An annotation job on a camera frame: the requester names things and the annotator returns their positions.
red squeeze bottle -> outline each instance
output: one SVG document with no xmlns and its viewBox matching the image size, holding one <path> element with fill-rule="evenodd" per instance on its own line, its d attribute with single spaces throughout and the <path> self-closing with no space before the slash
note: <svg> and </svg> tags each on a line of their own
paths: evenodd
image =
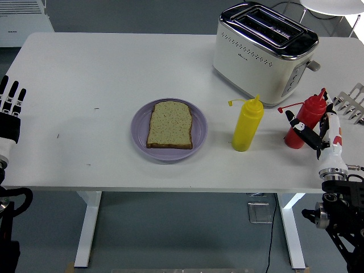
<svg viewBox="0 0 364 273">
<path fill-rule="evenodd" d="M 297 118 L 303 122 L 310 129 L 315 128 L 320 121 L 323 114 L 326 111 L 326 101 L 323 99 L 323 95 L 326 89 L 322 88 L 320 95 L 313 95 L 304 102 L 301 102 L 302 107 L 298 112 Z M 293 131 L 293 128 L 288 130 L 286 137 L 284 138 L 285 144 L 293 149 L 299 149 L 303 146 L 304 141 Z"/>
</svg>

slice of bread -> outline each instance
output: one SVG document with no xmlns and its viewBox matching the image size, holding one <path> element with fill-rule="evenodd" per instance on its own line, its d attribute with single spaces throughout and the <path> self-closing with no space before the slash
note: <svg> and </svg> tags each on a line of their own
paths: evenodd
<svg viewBox="0 0 364 273">
<path fill-rule="evenodd" d="M 154 105 L 147 148 L 192 149 L 192 114 L 188 105 L 163 101 Z"/>
</svg>

white robotic hand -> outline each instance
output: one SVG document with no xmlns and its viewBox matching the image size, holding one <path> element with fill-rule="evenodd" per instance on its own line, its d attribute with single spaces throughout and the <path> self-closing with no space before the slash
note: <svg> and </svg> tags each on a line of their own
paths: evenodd
<svg viewBox="0 0 364 273">
<path fill-rule="evenodd" d="M 5 100 L 3 100 L 8 76 L 0 83 L 0 167 L 5 169 L 9 163 L 11 148 L 18 142 L 20 135 L 20 119 L 18 118 L 26 90 L 22 89 L 14 100 L 19 82 L 14 81 Z"/>
<path fill-rule="evenodd" d="M 317 151 L 320 162 L 320 177 L 324 180 L 346 180 L 348 167 L 341 158 L 342 137 L 339 117 L 327 92 L 324 93 L 326 112 L 320 121 L 320 135 L 304 125 L 302 130 L 294 127 L 300 121 L 291 111 L 286 116 L 297 135 L 311 148 Z"/>
</svg>

mustard bottle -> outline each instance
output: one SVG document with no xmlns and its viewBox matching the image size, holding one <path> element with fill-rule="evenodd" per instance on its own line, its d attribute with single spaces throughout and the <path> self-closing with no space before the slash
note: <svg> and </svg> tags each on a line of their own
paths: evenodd
<svg viewBox="0 0 364 273">
<path fill-rule="evenodd" d="M 233 105 L 233 101 L 245 100 L 237 99 L 229 101 L 229 106 Z M 231 142 L 231 145 L 236 151 L 244 152 L 249 149 L 263 114 L 264 107 L 259 100 L 259 95 L 251 100 L 245 101 L 241 107 L 240 116 Z"/>
</svg>

toaster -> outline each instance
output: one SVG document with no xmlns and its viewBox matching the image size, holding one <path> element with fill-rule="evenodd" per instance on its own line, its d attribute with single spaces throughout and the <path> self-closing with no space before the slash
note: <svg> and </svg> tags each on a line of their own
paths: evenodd
<svg viewBox="0 0 364 273">
<path fill-rule="evenodd" d="M 296 89 L 319 37 L 312 30 L 268 7 L 243 2 L 222 12 L 213 66 L 249 98 L 275 106 Z"/>
</svg>

